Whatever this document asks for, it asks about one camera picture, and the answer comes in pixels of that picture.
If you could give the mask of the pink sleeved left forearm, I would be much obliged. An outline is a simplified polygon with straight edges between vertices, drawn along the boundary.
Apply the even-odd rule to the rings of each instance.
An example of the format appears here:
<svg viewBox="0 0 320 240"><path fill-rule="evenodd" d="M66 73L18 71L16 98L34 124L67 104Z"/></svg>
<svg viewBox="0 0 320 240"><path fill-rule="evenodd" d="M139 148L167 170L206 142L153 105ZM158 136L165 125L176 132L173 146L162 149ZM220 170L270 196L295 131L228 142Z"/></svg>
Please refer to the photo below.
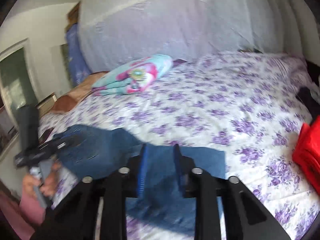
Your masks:
<svg viewBox="0 0 320 240"><path fill-rule="evenodd" d="M25 191L19 202L1 191L1 239L30 239L45 213L38 200Z"/></svg>

